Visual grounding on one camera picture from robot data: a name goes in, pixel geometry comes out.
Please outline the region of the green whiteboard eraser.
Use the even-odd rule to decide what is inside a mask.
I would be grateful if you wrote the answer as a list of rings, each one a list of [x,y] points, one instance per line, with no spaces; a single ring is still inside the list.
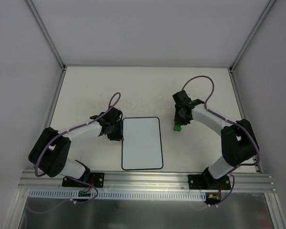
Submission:
[[[181,130],[182,130],[181,125],[179,125],[179,124],[174,125],[174,131],[181,131]]]

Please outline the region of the small black-framed whiteboard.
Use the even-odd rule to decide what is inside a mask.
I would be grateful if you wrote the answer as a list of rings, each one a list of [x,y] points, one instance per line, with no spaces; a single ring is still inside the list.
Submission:
[[[122,169],[158,170],[163,168],[163,150],[158,117],[123,119]]]

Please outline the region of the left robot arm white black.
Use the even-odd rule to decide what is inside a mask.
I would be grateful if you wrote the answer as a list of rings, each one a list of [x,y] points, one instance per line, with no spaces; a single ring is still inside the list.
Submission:
[[[91,170],[78,160],[70,160],[69,150],[102,135],[110,141],[122,141],[122,119],[122,111],[111,106],[107,111],[91,116],[87,122],[66,130],[45,128],[28,156],[28,160],[35,165],[35,176],[62,175],[80,187],[87,185]]]

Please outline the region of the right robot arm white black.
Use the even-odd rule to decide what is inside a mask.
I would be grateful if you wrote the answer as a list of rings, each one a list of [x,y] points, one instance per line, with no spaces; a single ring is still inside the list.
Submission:
[[[183,125],[197,121],[221,138],[222,155],[200,175],[189,175],[190,189],[218,189],[229,187],[225,182],[228,174],[258,154],[258,144],[250,122],[246,119],[240,121],[229,120],[222,115],[207,108],[206,103],[200,99],[192,100],[185,90],[173,95],[175,102],[174,130],[181,131]]]

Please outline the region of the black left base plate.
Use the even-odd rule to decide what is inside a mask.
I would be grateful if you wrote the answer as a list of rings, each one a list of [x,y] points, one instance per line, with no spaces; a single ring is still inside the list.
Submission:
[[[87,184],[91,184],[96,188],[103,188],[105,174],[100,172],[89,172],[85,173],[78,181],[64,177],[62,180],[63,187],[88,187]]]

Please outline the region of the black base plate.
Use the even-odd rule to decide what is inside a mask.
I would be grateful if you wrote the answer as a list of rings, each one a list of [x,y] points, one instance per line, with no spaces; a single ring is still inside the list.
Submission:
[[[105,174],[100,172],[89,172],[85,173],[78,181],[64,177],[62,180],[63,187],[88,187],[87,184],[91,184],[96,188],[103,188]]]
[[[188,185],[190,190],[230,190],[231,183],[227,175],[223,176],[220,179],[210,179],[205,181],[201,174],[189,174],[188,176]]]

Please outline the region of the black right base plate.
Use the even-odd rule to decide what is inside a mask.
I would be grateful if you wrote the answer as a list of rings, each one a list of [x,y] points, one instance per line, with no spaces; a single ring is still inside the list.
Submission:
[[[223,176],[220,179],[210,179],[205,181],[201,174],[189,174],[188,176],[188,185],[190,190],[230,190],[231,183],[227,175]]]

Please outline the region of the aluminium mounting rail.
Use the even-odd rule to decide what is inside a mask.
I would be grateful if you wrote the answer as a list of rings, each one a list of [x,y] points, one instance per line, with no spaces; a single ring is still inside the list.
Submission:
[[[269,174],[233,173],[228,184],[234,183],[234,192],[276,193],[277,188]],[[61,188],[63,176],[36,177],[32,170],[24,170],[18,188]],[[188,191],[193,181],[188,173],[147,171],[104,171],[102,189],[133,191]]]

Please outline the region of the right aluminium frame post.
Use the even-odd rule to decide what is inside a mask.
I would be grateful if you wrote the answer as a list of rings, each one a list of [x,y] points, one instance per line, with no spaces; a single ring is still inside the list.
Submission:
[[[241,46],[240,51],[238,52],[233,63],[229,67],[230,72],[233,72],[236,69],[237,65],[240,63],[243,55],[245,54],[245,52],[249,48],[249,45],[252,43],[254,37],[256,36],[257,32],[259,31],[260,27],[262,26],[263,22],[267,18],[268,14],[270,13],[271,9],[273,8],[273,6],[275,5],[276,2],[277,2],[277,0],[268,0],[267,1],[262,12],[258,16],[256,22],[254,23],[252,29],[250,30],[248,36],[246,37],[243,45]]]

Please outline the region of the aluminium frame post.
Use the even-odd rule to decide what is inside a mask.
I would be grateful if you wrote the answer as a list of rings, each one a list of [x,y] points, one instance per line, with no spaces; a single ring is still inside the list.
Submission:
[[[44,39],[46,40],[46,43],[48,44],[52,54],[54,55],[58,65],[59,65],[59,67],[62,70],[64,70],[66,65],[65,65],[64,61],[62,60],[62,58],[61,58],[61,56],[60,56],[60,54],[59,54],[59,52],[58,52],[58,50],[57,50],[57,48],[53,42],[53,40],[52,40],[52,38],[51,38],[51,36],[50,36],[46,26],[45,26],[40,14],[39,14],[34,2],[32,0],[25,0],[24,2],[26,3],[29,10],[31,11],[33,18],[36,21]]]
[[[236,69],[237,65],[240,63],[243,55],[245,54],[245,52],[249,48],[249,45],[252,43],[254,37],[256,36],[257,32],[259,31],[260,27],[262,26],[263,22],[267,18],[268,14],[270,13],[271,9],[273,8],[273,6],[275,5],[276,2],[277,2],[277,0],[268,0],[267,1],[262,12],[258,16],[256,22],[254,23],[252,29],[250,30],[248,36],[246,37],[243,45],[241,46],[240,51],[238,52],[233,63],[229,67],[230,72],[233,72]]]

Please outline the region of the left aluminium frame post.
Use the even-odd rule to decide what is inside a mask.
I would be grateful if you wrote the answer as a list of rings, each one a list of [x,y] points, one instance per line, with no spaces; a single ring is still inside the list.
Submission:
[[[53,40],[52,40],[52,38],[51,38],[51,36],[50,36],[46,26],[45,26],[40,14],[39,14],[34,2],[32,0],[25,0],[24,2],[26,3],[29,10],[31,11],[33,18],[36,21],[44,39],[46,40],[46,43],[48,44],[52,54],[54,55],[58,65],[59,65],[59,67],[62,70],[64,70],[66,65],[65,65],[64,61],[62,60],[62,58],[61,58],[61,56],[60,56],[60,54],[59,54],[59,52],[58,52],[58,50],[57,50],[57,48],[53,42]]]

